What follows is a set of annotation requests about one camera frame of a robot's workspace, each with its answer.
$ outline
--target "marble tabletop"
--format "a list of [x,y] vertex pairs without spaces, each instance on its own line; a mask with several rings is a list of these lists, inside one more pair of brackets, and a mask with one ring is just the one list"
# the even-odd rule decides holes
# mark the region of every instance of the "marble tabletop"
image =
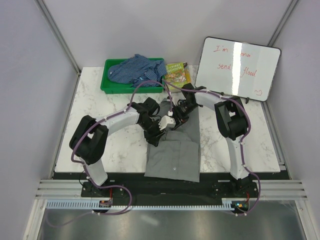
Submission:
[[[194,80],[198,66],[190,66],[190,75]],[[131,94],[105,94],[100,90],[104,68],[84,67],[76,90],[67,127],[64,132],[55,172],[82,172],[81,164],[71,162],[72,150],[69,141],[81,118],[90,115],[94,118],[111,114],[124,108],[130,101]],[[158,103],[166,93],[140,93],[134,101],[144,102],[152,97]],[[252,129],[246,138],[247,166],[254,172],[279,172],[279,163],[268,130],[261,103],[250,100],[248,104],[242,100],[250,117]],[[200,140],[201,140],[201,172],[225,173],[230,171],[228,145],[220,134],[215,112],[203,107],[199,108]],[[106,172],[141,173],[146,169],[147,142],[139,125],[125,127],[107,138],[102,162]]]

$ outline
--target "book cover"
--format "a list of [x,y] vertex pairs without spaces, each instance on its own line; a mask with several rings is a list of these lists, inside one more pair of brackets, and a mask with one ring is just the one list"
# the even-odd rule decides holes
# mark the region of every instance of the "book cover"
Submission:
[[[188,64],[186,62],[171,63],[165,66],[167,74],[165,80],[178,88],[182,88],[185,84],[191,83]],[[180,90],[173,86],[168,86],[171,92],[179,92]]]

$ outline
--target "white wall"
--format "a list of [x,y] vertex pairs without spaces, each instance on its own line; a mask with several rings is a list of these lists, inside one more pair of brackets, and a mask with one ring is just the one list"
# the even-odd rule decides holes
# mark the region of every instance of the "white wall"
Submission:
[[33,0],[0,7],[0,239],[22,239],[76,82]]
[[268,103],[291,175],[320,224],[320,2],[300,1],[275,46],[282,56]]
[[198,64],[205,37],[266,45],[290,0],[44,0],[80,67],[136,53]]

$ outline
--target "crumpled blue cloth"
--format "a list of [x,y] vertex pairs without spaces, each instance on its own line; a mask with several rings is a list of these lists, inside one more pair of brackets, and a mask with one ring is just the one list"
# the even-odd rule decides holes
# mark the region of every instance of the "crumpled blue cloth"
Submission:
[[[110,81],[120,84],[133,84],[135,88],[147,80],[161,82],[161,77],[167,73],[163,60],[151,61],[145,56],[135,54],[133,57],[118,65],[111,66],[108,70]],[[153,82],[148,82],[142,87],[158,87]]]

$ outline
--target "gray garment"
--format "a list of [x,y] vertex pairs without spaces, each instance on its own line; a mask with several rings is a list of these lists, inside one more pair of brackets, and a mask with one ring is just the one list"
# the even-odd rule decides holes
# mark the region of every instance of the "gray garment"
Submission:
[[[159,116],[167,115],[170,103],[160,103]],[[199,111],[189,114],[189,120],[160,139],[157,147],[148,144],[145,177],[199,182],[200,175]]]

